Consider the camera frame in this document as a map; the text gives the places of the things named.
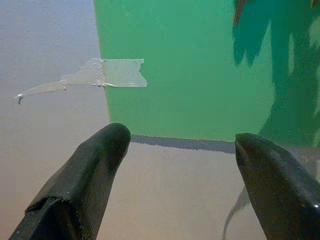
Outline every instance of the green wall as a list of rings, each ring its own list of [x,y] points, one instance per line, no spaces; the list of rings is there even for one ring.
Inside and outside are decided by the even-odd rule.
[[[106,87],[132,134],[320,147],[320,8],[308,1],[95,0],[101,58],[144,59],[146,88]]]

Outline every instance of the tape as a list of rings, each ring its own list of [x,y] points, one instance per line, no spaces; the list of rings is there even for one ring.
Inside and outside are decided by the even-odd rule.
[[[98,87],[145,88],[147,80],[141,75],[144,59],[100,59],[91,58],[73,74],[62,75],[60,81],[33,87],[18,94],[18,103],[25,96],[66,90],[68,85]]]

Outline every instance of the green backdrop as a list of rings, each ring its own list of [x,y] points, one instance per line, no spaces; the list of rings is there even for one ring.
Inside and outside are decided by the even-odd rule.
[[[106,87],[134,135],[320,147],[320,9],[308,1],[95,0],[103,59],[144,59],[146,88]]]

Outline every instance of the green panel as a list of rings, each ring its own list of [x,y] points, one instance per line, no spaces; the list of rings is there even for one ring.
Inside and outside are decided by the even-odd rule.
[[[144,59],[146,88],[106,87],[132,134],[320,146],[320,15],[307,1],[95,0],[101,57]]]

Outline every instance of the white wall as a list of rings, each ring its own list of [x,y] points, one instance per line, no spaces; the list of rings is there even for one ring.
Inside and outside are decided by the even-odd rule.
[[[108,124],[100,88],[69,87],[26,97],[21,105],[13,98],[100,55],[92,2],[1,1],[0,239],[11,235],[76,147]],[[132,143],[98,239],[222,239],[243,186],[234,154]],[[249,204],[226,236],[265,239]]]

